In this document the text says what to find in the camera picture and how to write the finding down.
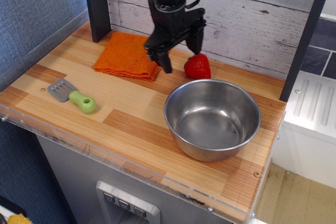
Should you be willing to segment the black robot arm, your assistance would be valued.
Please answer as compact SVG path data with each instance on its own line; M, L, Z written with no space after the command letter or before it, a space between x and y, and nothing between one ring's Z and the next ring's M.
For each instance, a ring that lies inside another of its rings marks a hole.
M169 51L185 41L194 54L201 52L205 9L194 7L200 0L148 0L154 31L144 44L148 58L172 72Z

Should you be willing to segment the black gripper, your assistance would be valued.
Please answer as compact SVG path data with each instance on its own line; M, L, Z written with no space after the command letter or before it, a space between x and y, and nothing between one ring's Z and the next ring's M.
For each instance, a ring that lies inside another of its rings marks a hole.
M189 50L199 54L202 50L204 27L204 8L187 11L185 2L177 8L160 6L156 0L148 0L154 31L145 43L149 56L165 73L172 73L168 51L182 41L186 41Z

